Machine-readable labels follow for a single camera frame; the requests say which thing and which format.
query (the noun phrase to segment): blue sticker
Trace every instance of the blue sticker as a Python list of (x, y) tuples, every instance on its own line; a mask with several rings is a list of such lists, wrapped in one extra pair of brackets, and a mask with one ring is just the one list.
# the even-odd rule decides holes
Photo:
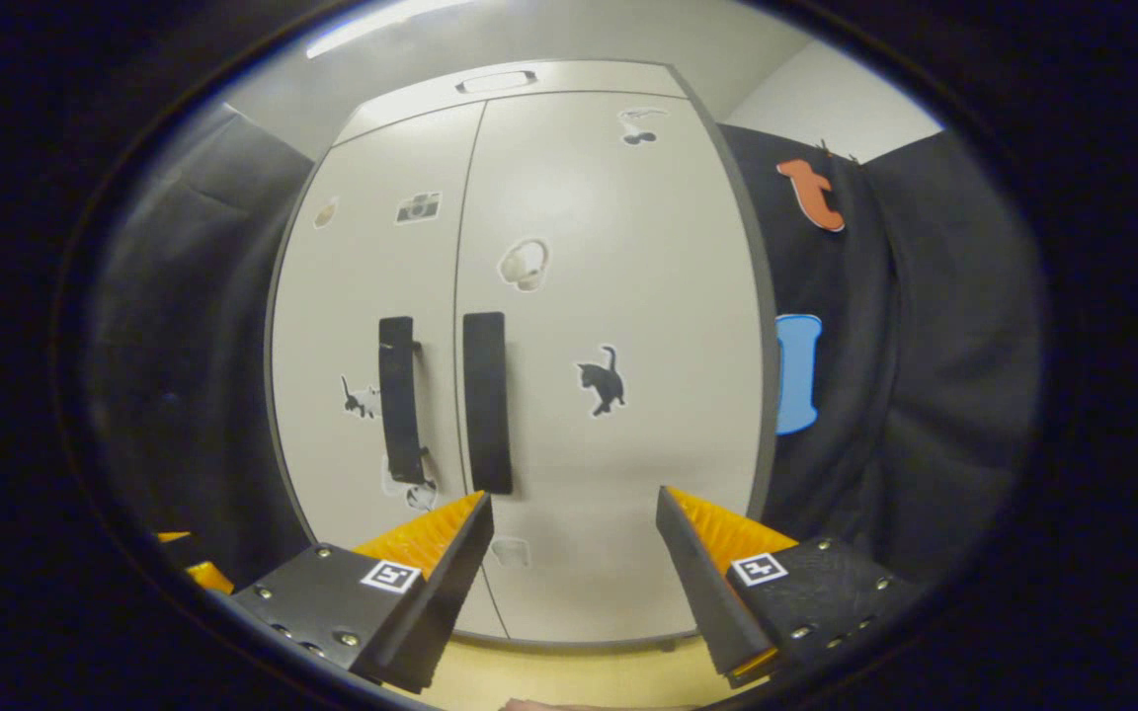
[(809, 314), (778, 316), (775, 336), (781, 342), (781, 414), (775, 433), (793, 433), (816, 422), (814, 408), (814, 342), (823, 323)]

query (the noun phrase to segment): black fabric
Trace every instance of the black fabric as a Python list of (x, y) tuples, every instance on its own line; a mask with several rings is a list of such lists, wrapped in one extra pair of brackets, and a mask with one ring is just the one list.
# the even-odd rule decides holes
[(231, 108), (178, 134), (108, 240), (91, 410), (114, 485), (237, 587), (308, 539), (266, 419), (266, 294), (311, 162)]
[[(823, 330), (816, 423), (776, 437), (762, 521), (852, 543), (913, 580), (986, 531), (1029, 444), (1042, 370), (1030, 239), (954, 137), (864, 166), (724, 125), (767, 245), (777, 314)], [(818, 229), (778, 163), (805, 159), (846, 226)]]

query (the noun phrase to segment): cabinet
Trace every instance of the cabinet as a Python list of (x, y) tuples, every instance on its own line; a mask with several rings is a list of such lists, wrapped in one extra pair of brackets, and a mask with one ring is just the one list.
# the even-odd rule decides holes
[[(493, 411), (511, 491), (494, 498), (496, 537), (456, 630), (537, 643), (692, 630), (655, 491), (749, 513), (778, 390), (751, 207), (715, 131), (660, 64), (487, 67), (356, 110), (272, 289), (274, 429), (314, 536), (358, 544), (488, 476), (471, 471), (493, 428), (476, 403), (469, 419), (481, 391), (465, 387), (468, 316), (502, 314)], [(415, 431), (435, 491), (382, 472), (382, 319), (410, 319), (419, 342)]]

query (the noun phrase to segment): black handle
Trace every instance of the black handle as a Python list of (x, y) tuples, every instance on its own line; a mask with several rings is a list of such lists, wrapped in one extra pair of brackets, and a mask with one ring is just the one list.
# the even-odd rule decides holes
[(464, 314), (464, 411), (473, 490), (512, 494), (503, 314)]
[(380, 320), (380, 419), (385, 423), (385, 450), (389, 476), (396, 482), (421, 485), (429, 453), (420, 446), (415, 422), (414, 355), (420, 344), (411, 337), (411, 316)]

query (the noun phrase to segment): white wall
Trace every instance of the white wall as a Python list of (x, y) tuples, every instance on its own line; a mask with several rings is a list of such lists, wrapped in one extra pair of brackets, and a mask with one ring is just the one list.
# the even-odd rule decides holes
[(823, 139), (860, 162), (942, 131), (884, 78), (820, 41), (781, 64), (723, 122), (809, 146)]
[[(365, 3), (353, 17), (393, 5)], [(304, 47), (322, 34), (325, 28), (288, 47), (221, 97), (312, 159), (368, 99), (447, 73), (526, 59), (674, 64), (721, 121), (809, 41), (736, 0), (475, 0), (307, 59)]]

